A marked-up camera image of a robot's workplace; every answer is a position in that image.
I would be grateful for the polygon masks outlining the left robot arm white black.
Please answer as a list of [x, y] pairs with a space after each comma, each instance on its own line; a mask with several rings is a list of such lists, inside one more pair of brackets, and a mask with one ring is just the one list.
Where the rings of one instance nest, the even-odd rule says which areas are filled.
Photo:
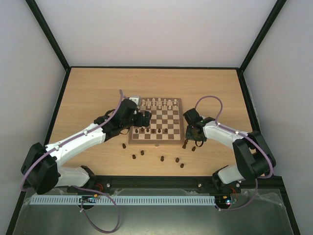
[[33, 144], [21, 167], [22, 191], [25, 183], [37, 194], [45, 194], [55, 187], [87, 185], [91, 171], [85, 167], [65, 167], [74, 156], [118, 136], [122, 130], [150, 125], [151, 112], [138, 110], [140, 98], [137, 96], [120, 100], [118, 106], [96, 118], [80, 132], [55, 143]]

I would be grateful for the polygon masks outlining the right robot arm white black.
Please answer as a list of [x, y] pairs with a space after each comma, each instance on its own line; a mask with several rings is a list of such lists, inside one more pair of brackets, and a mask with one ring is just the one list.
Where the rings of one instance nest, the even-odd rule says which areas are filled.
[[215, 140], [234, 151], [236, 163], [218, 169], [212, 175], [215, 190], [223, 192], [238, 181], [273, 175], [276, 160], [259, 131], [240, 132], [212, 117], [203, 118], [195, 108], [183, 116], [188, 124], [186, 139], [196, 143]]

